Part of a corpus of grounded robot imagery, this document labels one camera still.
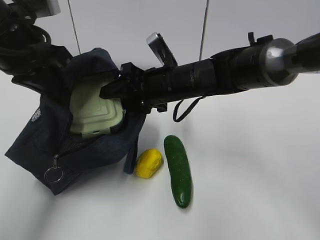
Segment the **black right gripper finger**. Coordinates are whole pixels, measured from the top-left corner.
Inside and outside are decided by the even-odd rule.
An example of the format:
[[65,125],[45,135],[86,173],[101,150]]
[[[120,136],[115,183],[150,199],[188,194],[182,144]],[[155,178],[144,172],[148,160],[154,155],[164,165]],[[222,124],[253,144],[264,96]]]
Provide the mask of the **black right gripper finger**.
[[102,99],[127,99],[130,97],[130,81],[115,78],[100,89]]

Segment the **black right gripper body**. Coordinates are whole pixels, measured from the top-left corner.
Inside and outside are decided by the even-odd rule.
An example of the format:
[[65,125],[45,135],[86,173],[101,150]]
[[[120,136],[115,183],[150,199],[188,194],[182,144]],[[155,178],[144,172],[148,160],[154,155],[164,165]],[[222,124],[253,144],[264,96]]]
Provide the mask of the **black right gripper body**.
[[217,81],[212,62],[193,62],[146,70],[135,87],[121,98],[123,107],[148,114],[157,105],[211,94]]

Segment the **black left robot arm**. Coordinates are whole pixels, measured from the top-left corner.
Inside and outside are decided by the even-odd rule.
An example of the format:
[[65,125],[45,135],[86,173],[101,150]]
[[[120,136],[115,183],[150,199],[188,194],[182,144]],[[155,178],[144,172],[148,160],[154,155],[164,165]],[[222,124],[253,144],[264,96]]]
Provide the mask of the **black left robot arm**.
[[61,72],[73,58],[37,26],[38,18],[61,12],[56,0],[0,2],[0,70],[13,84],[62,100],[69,94]]

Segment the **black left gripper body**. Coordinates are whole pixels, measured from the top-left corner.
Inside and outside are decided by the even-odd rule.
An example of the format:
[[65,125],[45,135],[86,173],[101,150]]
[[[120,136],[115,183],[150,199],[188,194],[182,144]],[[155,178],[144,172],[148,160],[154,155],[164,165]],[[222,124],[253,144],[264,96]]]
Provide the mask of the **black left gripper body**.
[[62,70],[72,59],[73,56],[66,47],[53,45],[49,56],[36,68],[15,75],[11,82],[53,99],[63,99],[69,90],[63,80]]

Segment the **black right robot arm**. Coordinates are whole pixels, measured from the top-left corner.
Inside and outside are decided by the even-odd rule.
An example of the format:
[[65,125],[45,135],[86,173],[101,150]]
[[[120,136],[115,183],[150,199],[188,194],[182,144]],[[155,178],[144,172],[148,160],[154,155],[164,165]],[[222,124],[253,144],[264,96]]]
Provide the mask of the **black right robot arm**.
[[300,73],[320,69],[320,36],[297,43],[271,35],[254,38],[249,46],[233,48],[210,58],[175,66],[142,70],[128,62],[115,80],[100,90],[103,99],[122,100],[128,109],[147,111],[162,104],[251,89],[291,84]]

